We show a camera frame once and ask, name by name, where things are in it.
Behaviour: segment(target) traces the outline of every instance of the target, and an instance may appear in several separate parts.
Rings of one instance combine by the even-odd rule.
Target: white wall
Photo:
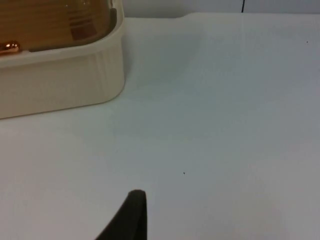
[[[243,0],[122,0],[128,17],[177,18],[192,12],[240,13]],[[320,14],[320,0],[245,0],[245,13]]]
[[[239,13],[242,0],[122,0],[128,17],[176,18],[192,12]]]
[[[244,12],[319,14],[320,0],[245,0]]]

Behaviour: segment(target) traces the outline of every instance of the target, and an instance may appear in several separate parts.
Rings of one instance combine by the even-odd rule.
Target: transparent lid
[[[109,0],[0,0],[0,54],[92,43],[112,29]]]

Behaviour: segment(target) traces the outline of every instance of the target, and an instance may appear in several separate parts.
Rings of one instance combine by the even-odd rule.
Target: copper latch
[[[7,41],[0,43],[0,56],[6,54],[16,54],[21,51],[21,46],[17,41]]]

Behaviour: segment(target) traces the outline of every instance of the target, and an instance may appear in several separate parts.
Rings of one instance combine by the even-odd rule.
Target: white table
[[[127,193],[150,240],[320,238],[320,15],[127,20],[112,102],[0,121],[0,238],[93,240]]]

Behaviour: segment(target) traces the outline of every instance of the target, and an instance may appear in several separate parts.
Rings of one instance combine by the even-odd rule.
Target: cream plastic container
[[[0,119],[107,102],[125,84],[121,0],[106,37],[81,46],[0,56]]]

